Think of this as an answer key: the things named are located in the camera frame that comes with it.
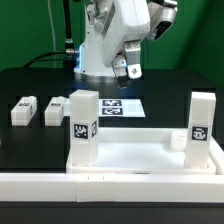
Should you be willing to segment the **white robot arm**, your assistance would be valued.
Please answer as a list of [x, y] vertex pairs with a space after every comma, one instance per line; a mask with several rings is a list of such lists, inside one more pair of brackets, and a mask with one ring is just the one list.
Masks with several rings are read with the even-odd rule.
[[146, 0], [89, 0], [75, 78], [128, 87], [142, 76], [140, 43], [149, 31]]

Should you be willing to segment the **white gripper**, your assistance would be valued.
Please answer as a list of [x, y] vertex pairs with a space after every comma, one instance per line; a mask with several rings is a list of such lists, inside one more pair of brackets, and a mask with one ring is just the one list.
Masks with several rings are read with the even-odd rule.
[[[107, 6], [104, 22], [96, 19], [94, 24], [99, 52], [106, 67], [112, 64], [118, 87], [127, 88], [130, 86], [129, 78], [137, 79], [142, 75], [141, 46], [136, 40], [144, 39], [150, 30], [147, 2], [146, 0], [107, 0]], [[122, 56], [116, 57], [123, 44], [126, 61]]]

